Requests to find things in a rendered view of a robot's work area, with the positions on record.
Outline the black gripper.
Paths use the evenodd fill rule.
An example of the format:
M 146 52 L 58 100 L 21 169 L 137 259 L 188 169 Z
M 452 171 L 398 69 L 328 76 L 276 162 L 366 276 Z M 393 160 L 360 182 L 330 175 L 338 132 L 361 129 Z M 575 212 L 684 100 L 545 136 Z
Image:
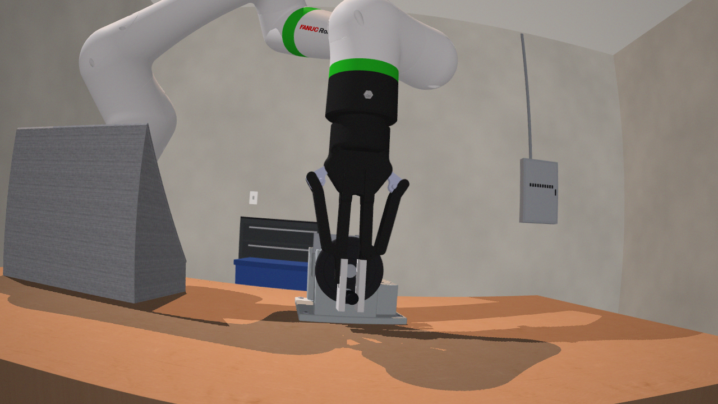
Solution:
M 393 171 L 389 160 L 390 127 L 370 118 L 341 118 L 331 125 L 330 150 L 325 164 L 315 172 L 308 172 L 306 181 L 315 202 L 316 223 L 323 251 L 334 256 L 334 282 L 338 284 L 336 309 L 344 311 L 348 276 L 348 235 L 351 221 L 352 195 L 361 197 L 359 248 L 356 268 L 355 304 L 364 313 L 366 286 L 369 284 L 370 259 L 384 255 L 392 235 L 393 223 L 402 195 L 409 187 Z M 325 176 L 330 177 L 339 192 L 338 228 L 333 245 L 328 214 L 326 213 Z M 380 227 L 372 246 L 374 199 L 388 180 L 388 198 Z

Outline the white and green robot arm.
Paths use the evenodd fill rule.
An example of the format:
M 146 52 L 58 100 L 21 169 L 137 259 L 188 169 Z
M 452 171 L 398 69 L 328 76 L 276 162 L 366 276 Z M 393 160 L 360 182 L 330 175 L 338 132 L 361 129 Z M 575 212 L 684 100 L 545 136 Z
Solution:
M 155 156 L 176 130 L 171 100 L 155 79 L 155 59 L 235 8 L 254 3 L 269 48 L 330 59 L 325 118 L 397 123 L 398 80 L 438 89 L 454 76 L 452 41 L 389 0 L 344 0 L 333 12 L 305 0 L 161 0 L 95 31 L 79 69 L 106 125 L 148 123 Z

